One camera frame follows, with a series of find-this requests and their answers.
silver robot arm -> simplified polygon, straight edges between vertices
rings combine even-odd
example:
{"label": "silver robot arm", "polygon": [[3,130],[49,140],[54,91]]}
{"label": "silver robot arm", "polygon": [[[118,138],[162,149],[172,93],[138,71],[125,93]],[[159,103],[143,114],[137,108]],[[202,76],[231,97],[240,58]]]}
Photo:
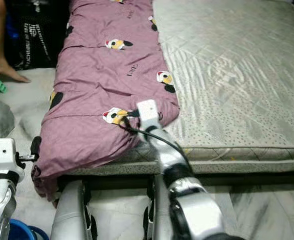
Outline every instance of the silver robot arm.
{"label": "silver robot arm", "polygon": [[168,190],[173,239],[241,240],[242,238],[225,234],[220,208],[195,177],[178,144],[160,126],[156,102],[143,101],[137,107],[140,129],[154,135],[151,137],[140,133],[141,139],[148,142],[156,152]]}
{"label": "silver robot arm", "polygon": [[17,165],[17,159],[15,141],[0,138],[0,240],[8,239],[9,221],[16,208],[16,186],[25,176],[24,165]]}

gray bed sheet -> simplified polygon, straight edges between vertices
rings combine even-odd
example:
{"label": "gray bed sheet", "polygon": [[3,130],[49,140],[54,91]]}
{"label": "gray bed sheet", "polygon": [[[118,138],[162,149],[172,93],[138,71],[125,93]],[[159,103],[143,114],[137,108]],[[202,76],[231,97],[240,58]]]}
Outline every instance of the gray bed sheet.
{"label": "gray bed sheet", "polygon": [[[196,173],[294,171],[294,6],[263,0],[154,0],[181,112],[166,130]],[[75,175],[153,174],[141,144]]]}

purple blanket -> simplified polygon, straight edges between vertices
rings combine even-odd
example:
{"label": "purple blanket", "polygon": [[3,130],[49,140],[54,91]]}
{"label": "purple blanket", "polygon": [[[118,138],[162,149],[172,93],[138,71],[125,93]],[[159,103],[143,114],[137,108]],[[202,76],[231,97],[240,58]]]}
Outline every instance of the purple blanket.
{"label": "purple blanket", "polygon": [[139,127],[136,103],[154,99],[163,126],[179,114],[150,0],[71,0],[68,24],[31,173],[49,201],[57,177],[106,164],[139,142],[118,125],[128,116]]}

blue bucket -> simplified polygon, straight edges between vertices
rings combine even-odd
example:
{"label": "blue bucket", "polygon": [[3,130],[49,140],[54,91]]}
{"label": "blue bucket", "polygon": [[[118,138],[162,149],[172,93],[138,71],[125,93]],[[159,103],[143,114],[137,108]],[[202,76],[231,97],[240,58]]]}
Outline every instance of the blue bucket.
{"label": "blue bucket", "polygon": [[38,227],[27,226],[22,221],[10,219],[8,240],[49,240],[49,237]]}

black bag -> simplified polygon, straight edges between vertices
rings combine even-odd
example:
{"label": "black bag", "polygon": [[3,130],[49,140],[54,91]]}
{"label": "black bag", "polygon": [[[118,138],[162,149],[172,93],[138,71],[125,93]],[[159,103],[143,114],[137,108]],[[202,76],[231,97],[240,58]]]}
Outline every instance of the black bag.
{"label": "black bag", "polygon": [[69,1],[8,0],[6,6],[9,24],[18,33],[13,39],[6,31],[5,55],[9,64],[16,70],[54,68],[64,44]]}

